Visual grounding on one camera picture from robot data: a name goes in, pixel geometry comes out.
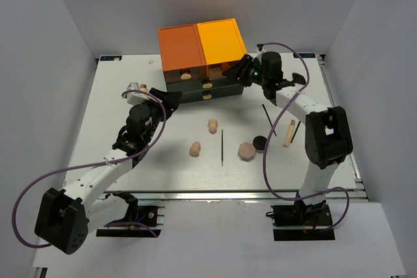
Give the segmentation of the black lid round jar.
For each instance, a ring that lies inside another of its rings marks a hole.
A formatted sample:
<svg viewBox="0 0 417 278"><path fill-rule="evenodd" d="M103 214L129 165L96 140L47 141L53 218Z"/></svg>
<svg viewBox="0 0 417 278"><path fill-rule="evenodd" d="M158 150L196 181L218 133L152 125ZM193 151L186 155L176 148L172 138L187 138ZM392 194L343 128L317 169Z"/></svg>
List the black lid round jar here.
<svg viewBox="0 0 417 278"><path fill-rule="evenodd" d="M267 141L267 138L262 135L258 135L254 137L252 141L252 145L254 146L255 151L258 153L263 153L265 150L266 141Z"/></svg>

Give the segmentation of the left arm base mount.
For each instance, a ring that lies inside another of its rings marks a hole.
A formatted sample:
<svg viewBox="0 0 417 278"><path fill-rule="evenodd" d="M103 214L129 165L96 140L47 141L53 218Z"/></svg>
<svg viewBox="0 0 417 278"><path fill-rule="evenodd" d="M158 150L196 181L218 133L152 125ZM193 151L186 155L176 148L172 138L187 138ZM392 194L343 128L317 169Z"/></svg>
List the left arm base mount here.
<svg viewBox="0 0 417 278"><path fill-rule="evenodd" d="M157 238L164 224L165 207L141 204L140 200L125 191L108 193L105 199L115 197L127 205L122 218L109 222L96 230L96 237L104 238Z"/></svg>

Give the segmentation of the black fan brush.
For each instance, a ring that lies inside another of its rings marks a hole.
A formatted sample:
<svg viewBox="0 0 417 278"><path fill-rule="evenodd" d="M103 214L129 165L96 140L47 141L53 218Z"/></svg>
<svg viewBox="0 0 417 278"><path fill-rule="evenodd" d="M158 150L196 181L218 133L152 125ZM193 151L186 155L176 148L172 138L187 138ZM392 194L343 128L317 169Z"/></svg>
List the black fan brush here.
<svg viewBox="0 0 417 278"><path fill-rule="evenodd" d="M292 79L293 79L293 83L295 83L295 84L298 84L298 85L305 85L306 84L306 79L301 74L292 73Z"/></svg>

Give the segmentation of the right beige concealer tube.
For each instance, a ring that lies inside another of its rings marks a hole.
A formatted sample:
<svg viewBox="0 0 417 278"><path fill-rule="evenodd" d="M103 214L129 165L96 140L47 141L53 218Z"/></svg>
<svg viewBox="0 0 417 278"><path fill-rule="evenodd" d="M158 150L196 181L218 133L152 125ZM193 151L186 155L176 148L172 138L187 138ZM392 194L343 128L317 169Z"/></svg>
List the right beige concealer tube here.
<svg viewBox="0 0 417 278"><path fill-rule="evenodd" d="M291 145L291 139L293 137L294 130L295 130L295 120L292 120L291 123L290 123L290 125L289 125L289 128L287 130L287 134L285 136L285 140L283 142L283 146L284 147L286 147L286 148L289 148L290 147L290 145Z"/></svg>

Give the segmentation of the dark orange drawer box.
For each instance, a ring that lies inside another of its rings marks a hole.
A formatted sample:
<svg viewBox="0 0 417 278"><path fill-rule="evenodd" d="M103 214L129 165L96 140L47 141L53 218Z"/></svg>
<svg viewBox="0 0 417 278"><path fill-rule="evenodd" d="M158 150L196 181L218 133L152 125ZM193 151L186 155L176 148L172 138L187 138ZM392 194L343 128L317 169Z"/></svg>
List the dark orange drawer box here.
<svg viewBox="0 0 417 278"><path fill-rule="evenodd" d="M196 24L161 28L158 39L167 84L206 76L207 63Z"/></svg>

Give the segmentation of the dark teal drawer cabinet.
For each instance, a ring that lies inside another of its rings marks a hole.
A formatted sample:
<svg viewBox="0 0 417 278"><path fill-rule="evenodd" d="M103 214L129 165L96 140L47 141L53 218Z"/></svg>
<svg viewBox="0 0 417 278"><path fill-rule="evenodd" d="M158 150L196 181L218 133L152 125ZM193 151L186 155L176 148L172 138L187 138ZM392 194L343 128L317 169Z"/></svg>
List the dark teal drawer cabinet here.
<svg viewBox="0 0 417 278"><path fill-rule="evenodd" d="M167 92L181 92L181 104L211 100L243 93L244 87L227 79L188 79L176 83L166 84Z"/></svg>

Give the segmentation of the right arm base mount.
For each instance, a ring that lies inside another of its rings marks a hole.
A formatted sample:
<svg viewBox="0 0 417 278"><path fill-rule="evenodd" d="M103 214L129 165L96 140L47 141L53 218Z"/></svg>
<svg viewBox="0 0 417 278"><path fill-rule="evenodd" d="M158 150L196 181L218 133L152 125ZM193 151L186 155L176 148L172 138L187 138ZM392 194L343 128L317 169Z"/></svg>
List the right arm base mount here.
<svg viewBox="0 0 417 278"><path fill-rule="evenodd" d="M334 230L327 228L333 225L330 208L324 208L308 214L293 205L271 206L266 217L271 218L275 242L307 242L307 241L334 241Z"/></svg>

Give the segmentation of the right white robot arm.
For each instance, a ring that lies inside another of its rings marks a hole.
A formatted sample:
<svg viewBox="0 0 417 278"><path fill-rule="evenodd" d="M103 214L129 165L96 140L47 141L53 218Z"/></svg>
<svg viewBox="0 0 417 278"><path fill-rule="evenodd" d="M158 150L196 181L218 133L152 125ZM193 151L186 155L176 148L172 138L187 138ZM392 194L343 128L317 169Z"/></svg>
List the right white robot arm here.
<svg viewBox="0 0 417 278"><path fill-rule="evenodd" d="M281 55L275 51L261 51L255 57L245 54L222 74L243 87L260 86L264 97L281 108L278 118L288 112L303 123L309 164L304 182L291 200L299 204L295 219L302 225L311 224L325 204L334 172L353 150L346 111L304 94L310 75L294 72L287 79Z"/></svg>

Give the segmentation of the beige makeup sponge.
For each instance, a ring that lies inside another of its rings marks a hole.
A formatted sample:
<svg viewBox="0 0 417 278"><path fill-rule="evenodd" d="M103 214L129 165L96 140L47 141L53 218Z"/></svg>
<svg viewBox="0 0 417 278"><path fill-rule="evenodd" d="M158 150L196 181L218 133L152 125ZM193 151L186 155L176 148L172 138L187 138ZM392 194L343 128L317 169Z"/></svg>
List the beige makeup sponge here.
<svg viewBox="0 0 417 278"><path fill-rule="evenodd" d="M208 130L211 134L215 134L218 129L218 121L215 118L212 118L208 121Z"/></svg>
<svg viewBox="0 0 417 278"><path fill-rule="evenodd" d="M194 143L192 143L190 149L189 149L189 154L192 157L198 157L201 151L201 144L199 141L196 141Z"/></svg>

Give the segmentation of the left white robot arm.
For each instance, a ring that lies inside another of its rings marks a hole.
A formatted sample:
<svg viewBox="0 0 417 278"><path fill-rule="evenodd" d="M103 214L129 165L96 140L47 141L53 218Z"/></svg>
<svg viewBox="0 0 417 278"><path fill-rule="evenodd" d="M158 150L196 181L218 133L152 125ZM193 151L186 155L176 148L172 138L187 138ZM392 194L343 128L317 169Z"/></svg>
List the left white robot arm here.
<svg viewBox="0 0 417 278"><path fill-rule="evenodd" d="M160 138L165 122L178 109L181 97L181 92L155 88L140 92L104 160L64 188L45 192L35 234L70 255L96 229L139 228L137 198L125 191L114 191L103 200L99 196L145 157Z"/></svg>

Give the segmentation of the far right thin black brush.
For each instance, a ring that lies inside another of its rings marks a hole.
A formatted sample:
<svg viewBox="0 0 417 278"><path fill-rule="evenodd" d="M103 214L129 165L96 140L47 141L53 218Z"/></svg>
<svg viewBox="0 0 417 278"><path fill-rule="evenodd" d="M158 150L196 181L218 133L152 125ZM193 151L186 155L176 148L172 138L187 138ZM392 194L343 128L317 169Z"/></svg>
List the far right thin black brush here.
<svg viewBox="0 0 417 278"><path fill-rule="evenodd" d="M293 141L294 141L294 139L296 137L296 134L298 132L298 129L299 129L300 125L301 125L301 121L298 121L298 123L297 123L297 125L295 127L295 130L293 132L293 136L291 137L291 141L290 141L291 144L293 143Z"/></svg>

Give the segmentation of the clear yellow box drawer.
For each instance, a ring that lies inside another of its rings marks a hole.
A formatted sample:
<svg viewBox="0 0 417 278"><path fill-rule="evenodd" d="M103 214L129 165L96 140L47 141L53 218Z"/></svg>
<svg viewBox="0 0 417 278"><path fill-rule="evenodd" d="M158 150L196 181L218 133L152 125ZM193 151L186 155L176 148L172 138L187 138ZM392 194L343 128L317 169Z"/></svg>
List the clear yellow box drawer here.
<svg viewBox="0 0 417 278"><path fill-rule="evenodd" d="M207 75L209 79L221 79L224 78L223 73L230 69L230 67L236 65L237 61L229 61L218 64L210 64L207 68Z"/></svg>

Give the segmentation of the yellow drawer box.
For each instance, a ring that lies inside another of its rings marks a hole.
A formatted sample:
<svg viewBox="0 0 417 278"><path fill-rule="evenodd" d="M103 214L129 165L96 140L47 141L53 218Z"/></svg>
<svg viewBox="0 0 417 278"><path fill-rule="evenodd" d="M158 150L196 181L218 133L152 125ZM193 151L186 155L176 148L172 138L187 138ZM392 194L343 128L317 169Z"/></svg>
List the yellow drawer box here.
<svg viewBox="0 0 417 278"><path fill-rule="evenodd" d="M207 68L210 64L238 62L248 53L234 18L198 23L197 30Z"/></svg>

